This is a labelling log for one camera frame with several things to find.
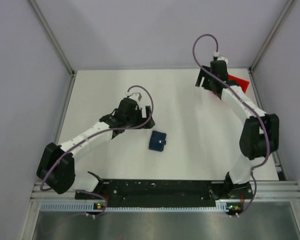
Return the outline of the blue leather card holder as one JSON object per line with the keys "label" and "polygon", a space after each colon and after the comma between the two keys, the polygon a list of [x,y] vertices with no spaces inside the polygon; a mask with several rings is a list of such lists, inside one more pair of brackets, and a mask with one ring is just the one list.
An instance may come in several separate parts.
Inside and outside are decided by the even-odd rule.
{"label": "blue leather card holder", "polygon": [[156,152],[162,152],[167,143],[167,134],[153,130],[148,144],[148,149]]}

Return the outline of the red plastic bin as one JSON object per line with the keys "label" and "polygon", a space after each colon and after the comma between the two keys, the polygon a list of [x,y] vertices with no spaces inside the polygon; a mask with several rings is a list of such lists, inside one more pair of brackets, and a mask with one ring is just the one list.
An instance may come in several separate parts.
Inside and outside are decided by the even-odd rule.
{"label": "red plastic bin", "polygon": [[[249,81],[235,77],[230,74],[227,75],[227,79],[225,77],[221,77],[221,76],[219,78],[220,78],[220,80],[222,80],[225,84],[227,84],[230,87],[240,86],[240,88],[242,89],[242,91],[244,93],[247,92],[247,89],[250,84]],[[210,87],[211,92],[213,92],[215,95],[217,95],[219,98],[221,98],[222,91],[225,88],[225,86],[222,83],[220,83],[215,78],[212,78],[211,80],[209,80],[208,86]]]}

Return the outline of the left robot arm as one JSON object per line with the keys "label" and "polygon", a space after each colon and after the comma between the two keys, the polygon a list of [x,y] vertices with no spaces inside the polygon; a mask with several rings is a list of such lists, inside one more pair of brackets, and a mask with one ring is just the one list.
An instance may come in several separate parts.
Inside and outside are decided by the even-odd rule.
{"label": "left robot arm", "polygon": [[49,143],[43,151],[36,175],[49,190],[64,194],[69,190],[86,191],[99,198],[104,191],[101,179],[94,173],[78,172],[76,164],[91,150],[126,130],[151,129],[154,106],[140,106],[132,96],[123,98],[118,108],[102,116],[88,130],[61,144]]}

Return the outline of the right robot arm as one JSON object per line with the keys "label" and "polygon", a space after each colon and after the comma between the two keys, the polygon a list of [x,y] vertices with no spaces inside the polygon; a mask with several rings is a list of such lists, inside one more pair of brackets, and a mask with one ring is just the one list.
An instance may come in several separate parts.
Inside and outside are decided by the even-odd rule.
{"label": "right robot arm", "polygon": [[279,147],[279,117],[268,114],[246,96],[241,85],[230,79],[227,59],[214,57],[209,66],[202,66],[195,83],[215,94],[226,103],[243,124],[239,139],[238,160],[226,174],[222,193],[235,198],[250,181],[251,173],[259,164],[252,161],[268,158]]}

